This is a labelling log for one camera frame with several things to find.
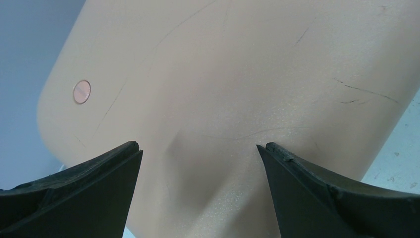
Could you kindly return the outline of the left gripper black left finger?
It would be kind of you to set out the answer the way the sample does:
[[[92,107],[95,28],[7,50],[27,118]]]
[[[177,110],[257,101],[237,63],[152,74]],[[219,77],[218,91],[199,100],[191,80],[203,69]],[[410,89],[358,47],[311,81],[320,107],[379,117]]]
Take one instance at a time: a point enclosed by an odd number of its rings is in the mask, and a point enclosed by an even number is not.
[[[143,152],[126,142],[96,158],[0,192],[3,238],[120,238]]]

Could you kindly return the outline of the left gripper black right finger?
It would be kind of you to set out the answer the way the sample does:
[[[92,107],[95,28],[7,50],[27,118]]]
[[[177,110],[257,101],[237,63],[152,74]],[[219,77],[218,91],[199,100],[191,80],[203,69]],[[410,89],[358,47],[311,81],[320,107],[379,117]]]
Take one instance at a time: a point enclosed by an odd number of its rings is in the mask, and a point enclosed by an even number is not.
[[[419,195],[350,179],[273,142],[257,148],[282,237],[419,237]]]

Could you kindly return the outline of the pink suitcase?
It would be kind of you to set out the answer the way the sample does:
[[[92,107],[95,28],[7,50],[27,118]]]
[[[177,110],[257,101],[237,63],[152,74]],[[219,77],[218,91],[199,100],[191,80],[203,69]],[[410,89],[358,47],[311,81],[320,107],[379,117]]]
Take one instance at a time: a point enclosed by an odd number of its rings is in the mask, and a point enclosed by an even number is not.
[[[88,0],[38,101],[71,167],[135,140],[142,238],[277,238],[257,145],[361,179],[420,86],[417,0]]]

